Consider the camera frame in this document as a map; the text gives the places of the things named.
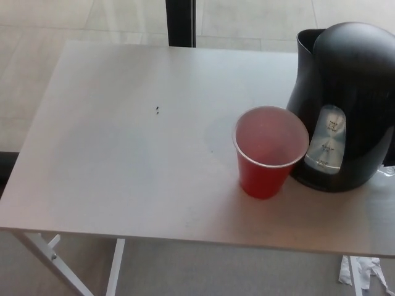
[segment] tile floor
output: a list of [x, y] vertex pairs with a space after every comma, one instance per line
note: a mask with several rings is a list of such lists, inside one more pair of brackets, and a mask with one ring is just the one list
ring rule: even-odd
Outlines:
[[[395, 33], [394, 11], [394, 0], [197, 0], [197, 46], [296, 52], [305, 28], [361, 21]], [[66, 40], [166, 46], [166, 32], [164, 0], [0, 0], [0, 150], [20, 150]], [[66, 237], [59, 248], [103, 293], [114, 242]], [[335, 284], [338, 256], [134, 241], [125, 256], [119, 295], [352, 295]], [[0, 262], [2, 295], [72, 295], [3, 232]], [[383, 264], [394, 287], [395, 263]]]

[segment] kettle label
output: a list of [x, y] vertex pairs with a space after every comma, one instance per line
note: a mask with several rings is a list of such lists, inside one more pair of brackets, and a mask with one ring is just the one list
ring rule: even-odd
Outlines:
[[304, 162], [329, 175], [336, 174], [343, 162], [346, 145], [346, 116], [334, 105], [322, 107]]

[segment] cup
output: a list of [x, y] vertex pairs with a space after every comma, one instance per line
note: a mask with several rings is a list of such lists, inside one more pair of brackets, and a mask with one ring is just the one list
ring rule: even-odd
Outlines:
[[233, 143], [241, 187], [252, 197], [268, 199], [280, 191], [295, 163], [306, 154], [309, 134], [292, 112], [263, 106], [239, 117]]

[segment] metal table frame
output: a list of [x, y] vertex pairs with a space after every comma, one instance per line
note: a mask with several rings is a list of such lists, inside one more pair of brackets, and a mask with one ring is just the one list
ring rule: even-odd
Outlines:
[[[52, 273], [57, 276], [66, 286], [78, 296], [94, 296], [77, 275], [66, 265], [66, 263], [56, 254], [54, 246], [60, 241], [60, 235], [56, 235], [47, 243], [39, 233], [13, 232], [13, 235], [42, 262]], [[106, 296], [115, 296], [119, 271], [122, 262], [125, 239], [117, 239], [114, 257], [112, 260], [109, 282], [107, 284]], [[356, 296], [362, 296], [360, 278], [358, 276], [357, 258], [348, 256], [351, 272], [351, 281], [355, 289]]]

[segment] kettle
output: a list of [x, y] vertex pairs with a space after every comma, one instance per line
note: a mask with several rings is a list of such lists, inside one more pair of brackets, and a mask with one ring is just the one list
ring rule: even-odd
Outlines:
[[395, 165], [395, 36], [366, 23], [297, 35], [298, 70], [287, 109], [310, 145], [291, 176], [341, 192]]

